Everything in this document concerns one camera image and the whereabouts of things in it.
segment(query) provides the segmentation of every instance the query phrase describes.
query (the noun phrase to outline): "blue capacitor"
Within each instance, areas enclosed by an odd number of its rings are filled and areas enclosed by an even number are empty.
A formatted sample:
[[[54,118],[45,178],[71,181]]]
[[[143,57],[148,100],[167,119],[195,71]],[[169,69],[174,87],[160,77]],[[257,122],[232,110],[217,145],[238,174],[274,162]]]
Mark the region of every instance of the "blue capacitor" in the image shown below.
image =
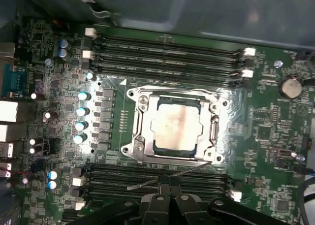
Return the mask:
[[[66,39],[62,39],[59,41],[59,47],[61,47],[62,49],[69,50],[71,48],[71,45]]]
[[[48,183],[48,188],[49,188],[49,189],[53,190],[53,189],[55,189],[56,187],[57,187],[57,183],[56,183],[56,182],[50,181],[50,182]]]
[[[60,49],[58,51],[58,56],[63,60],[68,60],[70,58],[70,54],[65,49]]]

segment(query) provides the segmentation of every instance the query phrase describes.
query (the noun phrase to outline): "cylindrical capacitor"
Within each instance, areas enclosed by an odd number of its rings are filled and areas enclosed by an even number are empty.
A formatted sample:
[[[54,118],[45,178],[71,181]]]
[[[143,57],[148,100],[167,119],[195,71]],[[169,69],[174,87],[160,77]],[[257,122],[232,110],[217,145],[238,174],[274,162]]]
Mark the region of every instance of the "cylindrical capacitor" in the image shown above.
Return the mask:
[[[89,81],[95,81],[96,80],[96,76],[91,72],[88,72],[87,74],[85,74],[85,78]]]
[[[37,145],[37,146],[33,146],[32,148],[30,148],[30,154],[37,154],[39,152],[43,151],[43,147],[41,145]]]
[[[56,182],[50,181],[50,182],[48,183],[48,188],[49,188],[49,189],[53,190],[53,189],[56,189],[56,187],[57,187],[57,183],[56,183]]]
[[[78,94],[78,98],[79,100],[89,100],[91,99],[91,95],[89,93],[86,93],[84,91],[81,91],[79,94]]]
[[[21,183],[21,179],[20,178],[18,178],[18,177],[10,177],[10,178],[8,178],[6,180],[5,186],[7,188],[12,188],[12,187],[14,187],[14,186],[16,186],[16,185],[18,185],[20,183]]]
[[[44,116],[47,119],[54,119],[54,118],[58,118],[59,114],[57,112],[46,112]]]
[[[87,122],[77,122],[75,124],[75,129],[76,130],[84,130],[89,126],[89,124]]]
[[[44,142],[43,137],[37,137],[30,139],[30,145],[40,145]]]
[[[81,144],[82,142],[86,141],[87,138],[88,136],[86,134],[79,134],[73,138],[73,142],[76,144]]]
[[[50,180],[56,180],[61,175],[61,171],[59,169],[54,169],[48,173],[48,178]]]
[[[58,51],[58,56],[62,58],[63,60],[68,60],[70,58],[70,53],[66,51],[65,49],[60,49]]]
[[[77,109],[77,115],[78,116],[85,116],[90,113],[90,110],[88,108],[78,108]]]
[[[31,99],[45,100],[45,95],[40,94],[40,93],[33,93],[33,94],[31,94]]]
[[[36,178],[36,176],[34,174],[30,173],[29,175],[27,175],[25,178],[22,179],[22,183],[24,185],[27,185],[28,183],[30,183],[35,178]]]
[[[59,41],[59,47],[65,50],[69,50],[71,48],[71,45],[66,39],[62,39]]]

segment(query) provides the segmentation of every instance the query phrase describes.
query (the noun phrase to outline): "cable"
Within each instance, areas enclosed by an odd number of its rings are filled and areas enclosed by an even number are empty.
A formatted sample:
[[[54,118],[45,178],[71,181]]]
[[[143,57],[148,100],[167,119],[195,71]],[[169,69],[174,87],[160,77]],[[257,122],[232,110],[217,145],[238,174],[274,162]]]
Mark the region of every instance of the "cable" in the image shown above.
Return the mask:
[[[100,19],[110,19],[112,17],[111,12],[99,6],[98,3],[96,3],[94,0],[80,0],[80,1],[86,3],[90,7],[90,10],[95,17],[100,18]],[[33,6],[33,9],[36,12],[38,12],[41,16],[51,17],[51,15],[47,12],[47,10],[45,10],[43,7],[36,4],[33,0],[25,0],[25,4],[28,4],[28,3],[31,4]],[[116,23],[113,22],[111,19],[110,19],[110,22],[111,24],[116,25]]]
[[[306,181],[304,181],[298,189],[298,205],[301,211],[301,217],[304,225],[310,225],[309,220],[307,218],[306,210],[305,210],[305,200],[304,200],[304,191],[306,188],[312,184],[315,184],[315,177],[312,177]]]
[[[29,172],[22,172],[22,171],[16,172],[16,171],[12,171],[12,170],[6,169],[6,168],[4,168],[4,167],[0,167],[0,170],[2,170],[2,171],[7,171],[7,172],[12,173],[12,174],[24,174],[24,175],[29,175]]]
[[[204,163],[204,164],[199,165],[197,167],[193,167],[191,169],[188,169],[186,171],[181,171],[181,172],[174,173],[174,174],[170,175],[170,177],[178,177],[178,176],[181,176],[181,175],[186,174],[188,172],[194,171],[194,170],[202,168],[202,167],[206,167],[206,166],[211,165],[211,164],[212,164],[212,162],[207,162],[207,163]],[[148,185],[151,185],[151,184],[154,184],[154,183],[158,183],[158,180],[154,179],[154,180],[151,180],[151,181],[148,181],[148,182],[144,182],[144,183],[141,183],[141,184],[129,186],[129,187],[127,187],[127,190],[131,191],[131,190],[134,190],[134,189],[139,189],[139,188],[142,188],[144,186],[148,186]]]

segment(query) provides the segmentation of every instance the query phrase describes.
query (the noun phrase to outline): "motherboard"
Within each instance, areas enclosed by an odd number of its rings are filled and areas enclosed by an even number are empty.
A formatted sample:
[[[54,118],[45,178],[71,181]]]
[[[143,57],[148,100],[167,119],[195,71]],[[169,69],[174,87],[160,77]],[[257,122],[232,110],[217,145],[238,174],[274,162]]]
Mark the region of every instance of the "motherboard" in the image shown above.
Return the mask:
[[[32,18],[14,47],[0,63],[0,121],[27,129],[0,141],[23,149],[20,170],[31,170],[15,176],[14,162],[2,165],[23,224],[140,201],[157,191],[146,182],[208,162],[181,177],[183,192],[299,222],[315,97],[309,53]]]

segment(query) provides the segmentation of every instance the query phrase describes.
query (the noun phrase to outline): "capacitor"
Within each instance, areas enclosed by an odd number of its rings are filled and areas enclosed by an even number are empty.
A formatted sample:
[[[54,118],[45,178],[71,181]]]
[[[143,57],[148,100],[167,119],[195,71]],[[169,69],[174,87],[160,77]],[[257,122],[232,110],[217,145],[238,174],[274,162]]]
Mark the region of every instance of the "capacitor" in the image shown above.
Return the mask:
[[[44,116],[46,119],[55,119],[58,118],[59,114],[57,112],[46,112]]]
[[[61,175],[61,171],[59,169],[54,169],[48,173],[48,178],[50,180],[56,180]]]
[[[60,49],[58,51],[58,56],[62,58],[63,60],[68,60],[70,58],[70,53],[66,51],[65,49]]]
[[[91,72],[88,72],[87,74],[85,74],[85,78],[89,81],[95,81],[96,80],[96,76]]]
[[[48,173],[48,178],[50,180],[55,180],[58,177],[58,174],[55,171],[51,171]]]
[[[51,67],[54,64],[54,61],[52,59],[46,59],[45,60],[45,65],[47,67]]]
[[[75,129],[76,130],[84,130],[89,126],[89,124],[87,122],[77,122],[75,124]]]
[[[90,110],[88,108],[78,108],[77,109],[77,115],[78,116],[85,116],[90,113]]]
[[[56,189],[56,187],[57,187],[57,183],[56,183],[56,182],[50,181],[50,182],[48,183],[48,188],[49,188],[49,189],[53,190],[53,189]]]
[[[66,39],[62,39],[59,41],[59,47],[65,50],[69,50],[71,48],[71,45]]]
[[[30,148],[30,154],[37,154],[43,151],[43,147],[41,145],[33,146]]]
[[[87,138],[88,136],[86,134],[79,134],[73,138],[73,142],[76,144],[81,144],[82,142],[86,141]]]
[[[303,85],[297,76],[291,75],[280,81],[278,90],[281,97],[295,99],[301,95]]]
[[[40,145],[44,142],[43,137],[37,137],[30,139],[30,145]]]
[[[89,100],[91,99],[91,95],[89,93],[86,93],[84,91],[81,91],[79,94],[78,94],[78,98],[79,100]]]
[[[31,94],[31,99],[45,100],[45,95],[40,94],[40,93],[33,93],[33,94]]]
[[[27,185],[28,183],[30,183],[34,179],[36,179],[36,176],[34,174],[30,173],[29,175],[27,175],[25,178],[22,179],[22,183],[24,185]]]

